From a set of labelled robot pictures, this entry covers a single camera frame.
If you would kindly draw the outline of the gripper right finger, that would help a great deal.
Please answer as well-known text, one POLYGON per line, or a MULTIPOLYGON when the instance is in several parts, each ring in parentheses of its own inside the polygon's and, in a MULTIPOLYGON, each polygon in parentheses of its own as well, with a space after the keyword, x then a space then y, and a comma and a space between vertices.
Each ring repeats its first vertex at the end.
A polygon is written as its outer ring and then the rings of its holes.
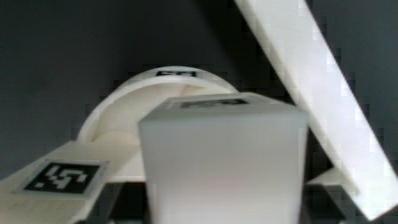
POLYGON ((307 185, 301 224, 360 224, 360 215, 340 186, 307 185))

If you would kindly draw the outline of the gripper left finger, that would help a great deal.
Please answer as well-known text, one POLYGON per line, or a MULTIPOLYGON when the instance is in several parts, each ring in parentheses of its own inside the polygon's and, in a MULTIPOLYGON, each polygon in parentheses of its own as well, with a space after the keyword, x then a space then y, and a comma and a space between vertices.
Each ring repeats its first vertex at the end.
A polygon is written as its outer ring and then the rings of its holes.
POLYGON ((85 224, 147 224, 147 197, 141 182, 104 184, 85 224))

